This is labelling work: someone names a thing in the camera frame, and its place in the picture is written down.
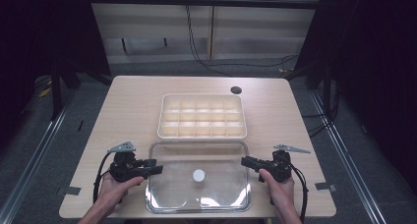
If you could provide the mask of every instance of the black cable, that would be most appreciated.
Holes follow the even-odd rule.
[[[285,161],[292,168],[292,170],[294,171],[294,173],[297,175],[298,179],[301,182],[301,186],[303,187],[303,204],[301,206],[300,220],[301,220],[302,223],[304,223],[304,218],[306,217],[306,209],[307,209],[307,202],[308,202],[308,192],[309,192],[309,190],[307,189],[306,177],[304,177],[304,174],[300,171],[300,169],[296,168],[285,157],[280,156],[278,154],[277,154],[277,156],[279,156],[280,159],[282,159],[283,161]]]
[[[227,64],[208,64],[208,63],[204,63],[199,56],[199,53],[197,51],[197,46],[196,43],[194,41],[194,34],[193,34],[193,29],[192,29],[192,25],[191,25],[191,14],[190,14],[190,7],[186,6],[186,10],[187,10],[187,23],[188,23],[188,32],[189,32],[189,42],[190,42],[190,48],[191,48],[191,53],[194,57],[194,59],[200,63],[201,65],[203,65],[206,69],[218,73],[218,74],[222,74],[225,75],[227,77],[233,77],[229,74],[220,72],[218,70],[214,70],[210,67],[220,67],[220,66],[247,66],[247,67],[259,67],[259,68],[269,68],[269,67],[275,67],[275,66],[279,66],[282,65],[290,60],[292,60],[293,58],[298,57],[298,55],[287,55],[284,56],[279,63],[275,63],[275,64],[270,64],[270,65],[255,65],[255,64],[231,64],[231,63],[227,63]]]
[[[336,91],[335,91],[335,95],[334,95],[334,99],[333,99],[333,105],[334,106],[330,110],[330,113],[331,113],[330,118],[328,119],[328,122],[325,123],[324,125],[309,130],[309,132],[314,131],[314,130],[318,130],[318,131],[314,132],[313,134],[309,135],[310,139],[313,138],[314,136],[316,136],[323,129],[330,126],[334,122],[334,120],[337,116],[337,112],[338,112],[339,97],[340,97],[340,88],[339,88],[338,84],[336,84]]]
[[[103,157],[103,160],[101,160],[100,167],[98,168],[97,176],[95,177],[95,182],[94,182],[94,191],[92,192],[92,203],[95,203],[97,201],[98,188],[100,187],[101,177],[105,174],[105,173],[101,174],[101,170],[103,169],[104,162],[107,159],[108,155],[110,155],[109,152],[105,154],[105,156]]]

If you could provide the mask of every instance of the transparent lid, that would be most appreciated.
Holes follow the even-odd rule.
[[[153,213],[244,211],[250,204],[248,155],[242,141],[162,141],[149,158],[163,165],[150,176],[147,207]]]

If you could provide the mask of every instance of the hand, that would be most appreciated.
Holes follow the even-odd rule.
[[[135,177],[124,183],[118,183],[108,172],[105,173],[97,201],[79,223],[102,222],[105,217],[114,211],[117,203],[128,193],[128,190],[140,184],[143,180],[143,177]]]
[[[260,169],[260,174],[268,184],[269,194],[275,206],[275,215],[281,223],[301,223],[294,206],[294,180],[292,177],[279,183],[265,169]]]

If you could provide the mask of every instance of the wooden table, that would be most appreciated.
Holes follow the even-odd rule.
[[[306,216],[333,216],[336,212],[329,190],[317,191],[315,184],[325,182],[319,161],[310,142],[288,81],[281,79],[206,78],[206,77],[127,77],[114,79],[91,132],[71,187],[81,188],[77,196],[66,195],[60,208],[63,218],[81,218],[92,204],[93,182],[108,148],[131,141],[136,158],[149,156],[149,147],[160,141],[156,131],[162,97],[169,93],[240,94],[248,135],[243,142],[251,156],[271,160],[273,146],[279,143],[311,150],[311,154],[291,153],[292,163],[305,175],[309,189]],[[104,168],[112,161],[107,159]],[[148,181],[130,189],[111,217],[121,218],[266,218],[274,217],[268,188],[250,170],[251,206],[234,213],[152,214],[146,208]],[[300,211],[302,190],[294,175],[295,205]]]

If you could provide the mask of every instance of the clear plastic container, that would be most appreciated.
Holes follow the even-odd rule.
[[[242,100],[235,94],[167,94],[157,133],[162,139],[242,139]]]
[[[250,205],[248,169],[240,164],[248,155],[239,140],[162,141],[149,158],[163,165],[150,176],[147,207],[152,213],[245,211]]]

